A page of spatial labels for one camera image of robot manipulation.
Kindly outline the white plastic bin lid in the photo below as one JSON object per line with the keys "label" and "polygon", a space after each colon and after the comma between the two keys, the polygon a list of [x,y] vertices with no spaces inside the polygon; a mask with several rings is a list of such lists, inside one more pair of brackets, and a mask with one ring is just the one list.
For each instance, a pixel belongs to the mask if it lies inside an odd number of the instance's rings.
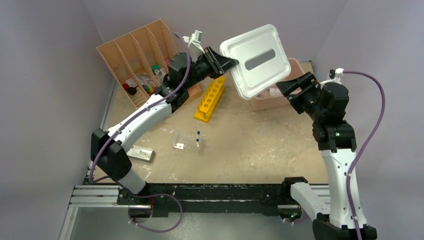
{"label": "white plastic bin lid", "polygon": [[229,71],[239,96],[250,100],[291,73],[277,28],[266,24],[223,41],[221,55],[238,61]]}

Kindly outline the clear well plate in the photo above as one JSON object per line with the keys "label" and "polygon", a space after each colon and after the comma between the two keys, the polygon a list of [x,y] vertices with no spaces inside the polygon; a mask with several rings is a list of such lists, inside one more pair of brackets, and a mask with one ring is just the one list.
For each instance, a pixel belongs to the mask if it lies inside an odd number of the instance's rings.
{"label": "clear well plate", "polygon": [[[195,132],[184,132],[184,131],[175,132],[175,134],[172,138],[171,146],[173,148],[177,149],[177,150],[182,150],[182,151],[186,151],[186,152],[200,154],[200,153],[195,152],[195,142],[196,142],[196,139],[197,139],[197,131],[195,131]],[[203,136],[202,136],[201,131],[200,131],[200,134],[201,134],[201,142],[202,142],[201,150],[202,150],[202,148],[203,148]]]}

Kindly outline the white packet pouch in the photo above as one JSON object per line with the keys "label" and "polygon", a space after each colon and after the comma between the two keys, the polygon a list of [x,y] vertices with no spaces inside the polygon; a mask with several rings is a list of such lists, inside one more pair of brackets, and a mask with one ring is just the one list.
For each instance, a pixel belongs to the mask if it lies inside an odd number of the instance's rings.
{"label": "white packet pouch", "polygon": [[277,87],[270,87],[268,92],[269,92],[269,95],[271,97],[276,97],[276,96],[282,95],[281,91]]}

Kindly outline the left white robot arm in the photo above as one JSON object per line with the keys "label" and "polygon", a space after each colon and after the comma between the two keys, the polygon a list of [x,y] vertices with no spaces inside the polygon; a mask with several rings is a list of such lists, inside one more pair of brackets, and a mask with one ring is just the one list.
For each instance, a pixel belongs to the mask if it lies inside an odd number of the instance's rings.
{"label": "left white robot arm", "polygon": [[125,120],[108,130],[91,134],[90,159],[113,181],[126,188],[138,205],[149,199],[148,183],[134,170],[127,152],[148,130],[167,119],[189,97],[189,88],[206,78],[217,79],[236,67],[239,61],[206,47],[196,61],[188,52],[174,55],[162,85]]}

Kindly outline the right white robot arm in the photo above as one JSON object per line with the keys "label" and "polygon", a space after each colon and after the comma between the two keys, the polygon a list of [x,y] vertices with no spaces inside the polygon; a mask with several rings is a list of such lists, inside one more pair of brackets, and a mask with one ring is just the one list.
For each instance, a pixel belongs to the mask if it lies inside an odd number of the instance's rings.
{"label": "right white robot arm", "polygon": [[276,84],[294,110],[312,119],[312,135],[327,172],[330,203],[326,204],[303,179],[286,178],[280,196],[288,204],[295,201],[312,220],[317,240],[375,240],[376,228],[363,213],[359,196],[354,128],[345,120],[349,91],[336,76],[324,83],[308,72]]}

